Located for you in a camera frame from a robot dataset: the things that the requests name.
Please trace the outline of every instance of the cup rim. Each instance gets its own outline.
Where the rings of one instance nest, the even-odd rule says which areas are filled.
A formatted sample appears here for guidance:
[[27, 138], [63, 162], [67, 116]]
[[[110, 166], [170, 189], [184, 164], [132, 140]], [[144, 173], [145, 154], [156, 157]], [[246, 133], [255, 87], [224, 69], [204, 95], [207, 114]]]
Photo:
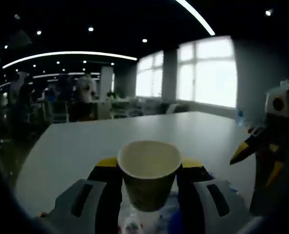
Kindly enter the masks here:
[[[166, 145], [170, 145], [172, 147], [174, 147], [179, 155], [179, 160], [178, 160], [178, 165], [176, 166], [176, 168], [171, 171], [170, 173], [166, 174], [166, 175], [161, 175], [161, 176], [136, 176], [136, 175], [132, 175], [131, 173], [129, 173], [128, 171], [126, 171], [123, 167], [122, 167], [122, 164], [121, 164], [121, 157], [122, 157], [122, 150], [129, 144], [131, 143], [135, 143], [135, 142], [158, 142], [158, 143], [163, 143], [163, 144], [166, 144]], [[157, 140], [136, 140], [136, 141], [132, 141], [126, 145], [124, 145], [120, 151], [119, 151], [119, 155], [117, 157], [117, 163], [119, 165], [119, 168], [125, 173], [127, 174], [128, 176], [132, 177], [132, 178], [137, 178], [137, 179], [159, 179], [159, 178], [163, 178], [163, 177], [166, 177], [166, 176], [169, 176], [170, 174], [174, 173], [175, 171], [177, 171], [177, 169], [180, 167], [180, 165], [182, 164], [182, 158], [181, 158], [181, 153], [180, 151], [177, 149], [176, 146], [174, 146], [173, 144], [170, 144], [170, 143], [166, 143], [166, 142], [163, 142], [163, 141], [157, 141]]]

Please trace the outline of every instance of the table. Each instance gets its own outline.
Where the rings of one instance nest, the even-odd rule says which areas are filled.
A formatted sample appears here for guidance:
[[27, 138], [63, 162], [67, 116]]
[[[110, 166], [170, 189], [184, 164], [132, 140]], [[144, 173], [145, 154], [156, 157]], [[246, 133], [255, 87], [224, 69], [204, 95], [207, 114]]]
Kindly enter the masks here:
[[23, 164], [15, 194], [32, 216], [49, 212], [56, 197], [87, 178], [102, 158], [116, 156], [131, 141], [149, 139], [174, 144], [183, 156], [200, 160], [215, 177], [238, 189], [249, 206], [255, 157], [229, 165], [247, 137], [234, 120], [201, 112], [52, 124]]

